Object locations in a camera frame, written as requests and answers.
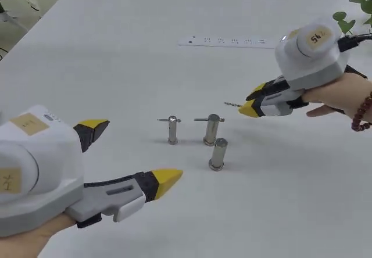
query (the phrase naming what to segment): power strip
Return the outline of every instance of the power strip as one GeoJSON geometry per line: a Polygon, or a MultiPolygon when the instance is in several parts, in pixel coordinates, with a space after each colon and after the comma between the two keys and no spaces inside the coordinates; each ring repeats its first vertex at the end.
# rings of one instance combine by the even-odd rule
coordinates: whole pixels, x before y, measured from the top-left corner
{"type": "Polygon", "coordinates": [[[262,48],[274,49],[277,42],[262,38],[221,38],[191,36],[178,41],[179,46],[211,46],[234,48],[262,48]]]}

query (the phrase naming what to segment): red beaded bracelet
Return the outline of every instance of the red beaded bracelet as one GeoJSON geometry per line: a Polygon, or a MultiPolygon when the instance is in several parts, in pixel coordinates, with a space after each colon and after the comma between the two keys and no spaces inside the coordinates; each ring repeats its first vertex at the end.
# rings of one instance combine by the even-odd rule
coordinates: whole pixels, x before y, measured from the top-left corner
{"type": "Polygon", "coordinates": [[[371,108],[372,106],[372,92],[370,95],[364,100],[364,102],[360,105],[360,108],[358,109],[357,113],[354,116],[353,122],[351,124],[351,129],[359,132],[366,129],[369,129],[372,125],[372,123],[364,123],[360,124],[362,121],[363,116],[366,114],[366,112],[371,108]]]}

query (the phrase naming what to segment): green plant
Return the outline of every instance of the green plant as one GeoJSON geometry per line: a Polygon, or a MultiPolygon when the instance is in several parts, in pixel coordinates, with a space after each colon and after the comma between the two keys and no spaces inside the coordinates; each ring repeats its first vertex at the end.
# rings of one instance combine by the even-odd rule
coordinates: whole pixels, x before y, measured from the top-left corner
{"type": "MultiPolygon", "coordinates": [[[[360,4],[361,10],[364,13],[370,15],[368,20],[366,20],[363,24],[369,24],[372,27],[372,0],[349,0],[349,2],[360,4]]],[[[351,29],[354,27],[356,21],[346,21],[345,19],[347,16],[348,15],[346,14],[346,12],[336,12],[333,14],[333,19],[337,21],[340,29],[344,34],[353,34],[351,32],[351,29]]]]}

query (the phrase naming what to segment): small metal rod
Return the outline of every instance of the small metal rod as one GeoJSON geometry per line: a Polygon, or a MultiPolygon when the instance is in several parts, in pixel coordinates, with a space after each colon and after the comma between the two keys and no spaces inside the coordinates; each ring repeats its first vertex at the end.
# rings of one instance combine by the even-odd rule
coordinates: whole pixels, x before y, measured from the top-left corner
{"type": "Polygon", "coordinates": [[[175,145],[178,143],[177,139],[177,123],[180,123],[181,120],[176,118],[176,116],[170,116],[168,119],[158,119],[158,121],[166,121],[168,122],[169,127],[169,137],[168,143],[170,145],[175,145]]]}
{"type": "Polygon", "coordinates": [[[234,104],[234,103],[229,103],[229,102],[224,102],[226,105],[230,105],[230,106],[234,106],[234,107],[242,107],[243,105],[239,105],[239,104],[234,104]]]}
{"type": "Polygon", "coordinates": [[[224,166],[223,159],[225,157],[227,141],[224,138],[218,138],[214,144],[212,158],[209,160],[209,167],[213,171],[220,171],[224,166]]]}
{"type": "Polygon", "coordinates": [[[203,142],[207,146],[213,146],[214,142],[216,142],[219,123],[223,123],[225,119],[220,117],[217,114],[210,114],[207,119],[194,119],[194,121],[207,121],[208,122],[207,130],[205,132],[203,142]]]}

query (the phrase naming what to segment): human hand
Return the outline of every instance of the human hand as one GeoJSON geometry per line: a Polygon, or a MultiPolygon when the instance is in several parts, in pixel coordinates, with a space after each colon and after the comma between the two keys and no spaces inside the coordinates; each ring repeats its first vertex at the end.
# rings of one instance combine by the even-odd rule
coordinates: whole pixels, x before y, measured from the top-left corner
{"type": "Polygon", "coordinates": [[[75,223],[67,215],[60,214],[40,228],[0,238],[0,258],[37,258],[53,235],[75,223]]]}
{"type": "MultiPolygon", "coordinates": [[[[372,91],[372,82],[353,73],[344,73],[331,84],[308,90],[302,100],[309,103],[322,103],[307,113],[309,117],[319,117],[334,113],[336,109],[344,110],[345,114],[353,118],[360,105],[372,91]]],[[[372,123],[372,110],[364,115],[364,121],[372,123]]]]}

